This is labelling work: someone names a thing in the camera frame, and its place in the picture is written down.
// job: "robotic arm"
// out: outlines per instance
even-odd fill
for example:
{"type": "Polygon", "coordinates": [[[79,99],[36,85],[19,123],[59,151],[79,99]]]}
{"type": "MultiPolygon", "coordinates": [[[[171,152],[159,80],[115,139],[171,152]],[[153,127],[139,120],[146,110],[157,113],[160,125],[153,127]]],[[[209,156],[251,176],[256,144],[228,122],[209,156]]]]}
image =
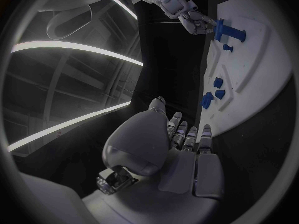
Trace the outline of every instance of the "robotic arm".
{"type": "Polygon", "coordinates": [[[212,33],[213,29],[207,29],[207,23],[216,26],[216,22],[196,11],[197,5],[193,1],[186,0],[142,0],[149,4],[156,4],[171,19],[179,19],[186,30],[192,35],[212,33]]]}

